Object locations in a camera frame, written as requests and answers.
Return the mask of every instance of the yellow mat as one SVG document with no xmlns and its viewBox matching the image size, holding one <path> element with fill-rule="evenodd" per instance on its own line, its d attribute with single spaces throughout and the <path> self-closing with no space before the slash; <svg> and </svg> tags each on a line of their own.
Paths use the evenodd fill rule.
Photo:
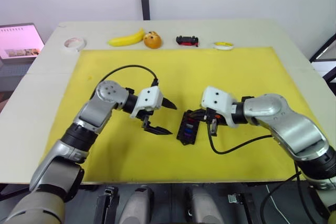
<svg viewBox="0 0 336 224">
<path fill-rule="evenodd" d="M 234 182 L 285 179 L 295 173 L 292 159 L 271 138 L 227 155 L 211 150 L 205 123 L 200 123 L 195 145 L 183 146 L 176 139 L 183 112 L 199 108 L 208 85 L 239 100 L 245 95 L 281 94 L 293 110 L 317 123 L 272 48 L 83 51 L 59 106 L 46 152 L 63 135 L 97 82 L 107 72 L 128 64 L 152 69 L 164 96 L 178 107 L 177 111 L 161 108 L 150 118 L 151 125 L 164 127 L 173 135 L 145 132 L 140 120 L 114 110 L 82 165 L 85 182 Z M 109 79 L 138 94 L 150 86 L 152 76 L 130 68 Z M 265 134 L 269 132 L 262 127 L 221 126 L 213 139 L 218 150 L 227 150 Z"/>
</svg>

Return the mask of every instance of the laptop screen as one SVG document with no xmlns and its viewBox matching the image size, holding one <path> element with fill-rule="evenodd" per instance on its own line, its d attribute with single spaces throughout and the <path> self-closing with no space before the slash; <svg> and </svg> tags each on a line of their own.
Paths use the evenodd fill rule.
<svg viewBox="0 0 336 224">
<path fill-rule="evenodd" d="M 33 23 L 0 26 L 0 59 L 34 59 L 44 44 Z"/>
</svg>

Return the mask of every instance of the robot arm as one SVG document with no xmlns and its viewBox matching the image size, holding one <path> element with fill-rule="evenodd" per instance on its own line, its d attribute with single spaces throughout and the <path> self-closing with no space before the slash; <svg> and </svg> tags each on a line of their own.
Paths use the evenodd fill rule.
<svg viewBox="0 0 336 224">
<path fill-rule="evenodd" d="M 29 190 L 6 220 L 8 223 L 63 223 L 64 202 L 77 193 L 84 176 L 83 163 L 112 110 L 123 110 L 138 118 L 145 131 L 167 135 L 170 131 L 152 127 L 149 116 L 161 106 L 176 109 L 163 98 L 158 86 L 142 90 L 137 97 L 132 89 L 114 81 L 100 82 L 91 99 L 81 108 L 65 134 L 51 148 L 33 174 Z"/>
<path fill-rule="evenodd" d="M 207 87 L 202 107 L 206 108 L 203 121 L 211 125 L 214 136 L 218 125 L 238 127 L 238 124 L 249 123 L 269 129 L 301 168 L 325 207 L 336 204 L 335 151 L 320 129 L 306 116 L 294 112 L 284 97 L 264 94 L 237 102 L 230 94 Z"/>
</svg>

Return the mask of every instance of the tape roll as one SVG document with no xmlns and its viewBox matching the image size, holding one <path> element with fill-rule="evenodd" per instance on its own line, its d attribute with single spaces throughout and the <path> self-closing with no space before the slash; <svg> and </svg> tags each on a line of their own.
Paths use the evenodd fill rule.
<svg viewBox="0 0 336 224">
<path fill-rule="evenodd" d="M 218 50 L 231 50 L 233 49 L 233 44 L 229 42 L 215 42 L 214 48 Z"/>
<path fill-rule="evenodd" d="M 64 42 L 64 47 L 71 52 L 79 52 L 86 46 L 83 38 L 71 38 Z"/>
</svg>

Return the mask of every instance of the banana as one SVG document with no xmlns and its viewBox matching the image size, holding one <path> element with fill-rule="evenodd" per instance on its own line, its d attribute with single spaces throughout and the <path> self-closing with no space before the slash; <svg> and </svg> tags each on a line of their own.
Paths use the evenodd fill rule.
<svg viewBox="0 0 336 224">
<path fill-rule="evenodd" d="M 142 38 L 144 35 L 145 35 L 145 31 L 143 30 L 143 28 L 141 28 L 135 34 L 110 39 L 108 41 L 108 44 L 114 47 L 128 46 L 128 45 L 135 44 L 135 43 L 142 41 Z"/>
</svg>

